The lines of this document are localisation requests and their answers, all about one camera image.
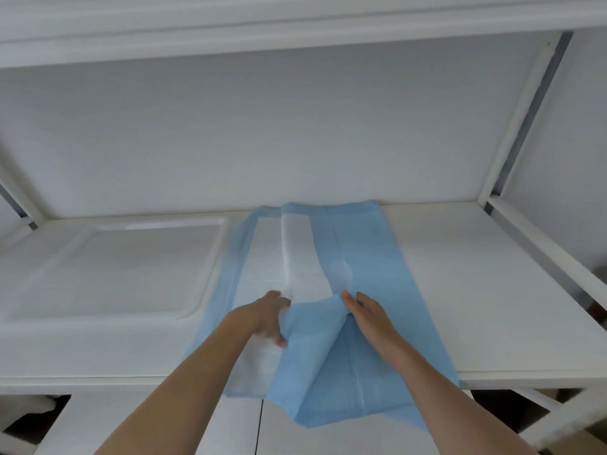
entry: forearm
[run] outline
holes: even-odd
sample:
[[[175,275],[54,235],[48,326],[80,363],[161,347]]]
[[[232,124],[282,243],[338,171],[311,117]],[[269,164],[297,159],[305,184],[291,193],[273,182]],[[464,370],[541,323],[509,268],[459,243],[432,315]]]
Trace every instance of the forearm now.
[[[391,360],[407,384],[441,455],[525,455],[536,452],[470,399],[405,340]]]
[[[96,455],[193,455],[255,326],[240,309],[112,433]]]

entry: folded blue pad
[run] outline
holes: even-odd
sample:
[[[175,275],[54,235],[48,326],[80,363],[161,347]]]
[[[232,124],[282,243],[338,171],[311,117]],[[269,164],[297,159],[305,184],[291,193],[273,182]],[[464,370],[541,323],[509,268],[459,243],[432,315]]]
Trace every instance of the folded blue pad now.
[[[233,233],[192,352],[233,308],[281,290],[285,350],[254,337],[227,396],[265,398],[317,427],[377,413],[425,428],[400,376],[360,333],[339,294],[363,292],[398,332],[456,385],[458,377],[376,202],[261,207]]]

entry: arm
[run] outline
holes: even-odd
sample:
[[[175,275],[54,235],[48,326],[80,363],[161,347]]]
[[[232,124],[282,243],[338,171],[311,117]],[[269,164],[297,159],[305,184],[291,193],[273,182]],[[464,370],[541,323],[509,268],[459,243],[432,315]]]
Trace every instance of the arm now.
[[[342,293],[360,331],[405,381],[441,455],[532,455],[504,423],[442,376],[403,337],[382,306],[368,296]]]
[[[249,338],[257,334],[286,346],[278,316],[289,304],[273,290],[227,314],[95,455],[193,455]]]

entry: hand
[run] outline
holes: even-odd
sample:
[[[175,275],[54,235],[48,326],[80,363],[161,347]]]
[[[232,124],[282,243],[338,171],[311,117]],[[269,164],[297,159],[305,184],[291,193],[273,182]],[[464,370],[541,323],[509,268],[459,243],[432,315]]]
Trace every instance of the hand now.
[[[405,340],[396,331],[383,307],[362,292],[356,293],[356,300],[347,290],[342,292],[341,297],[368,342],[384,361],[395,367]]]
[[[291,306],[291,300],[280,296],[279,290],[270,290],[262,298],[241,308],[253,323],[253,334],[270,338],[277,346],[286,348],[286,339],[280,333],[279,314]]]

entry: blue fabric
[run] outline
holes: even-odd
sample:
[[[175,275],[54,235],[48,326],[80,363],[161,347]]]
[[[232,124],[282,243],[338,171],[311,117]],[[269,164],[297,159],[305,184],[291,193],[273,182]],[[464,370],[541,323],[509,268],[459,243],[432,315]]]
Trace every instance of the blue fabric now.
[[[453,383],[458,377],[402,253],[376,202],[342,206],[263,207],[231,237],[209,311],[189,352],[231,309],[260,216],[308,215],[319,262],[333,296],[293,305],[281,319],[289,341],[266,396],[293,421],[317,427],[377,413],[425,428],[400,376],[361,334],[339,294],[378,300],[397,331]]]

